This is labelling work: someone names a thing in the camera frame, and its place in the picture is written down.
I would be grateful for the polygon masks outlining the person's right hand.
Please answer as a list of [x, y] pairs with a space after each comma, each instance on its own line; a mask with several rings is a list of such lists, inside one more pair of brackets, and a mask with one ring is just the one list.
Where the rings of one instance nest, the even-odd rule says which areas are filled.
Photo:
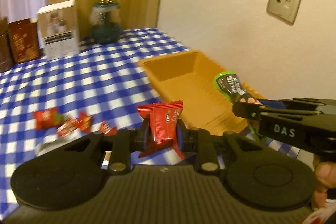
[[313, 167], [317, 185], [311, 199], [311, 206], [313, 210], [318, 210], [326, 205], [327, 191], [335, 188], [335, 163], [322, 161], [321, 157], [314, 155]]

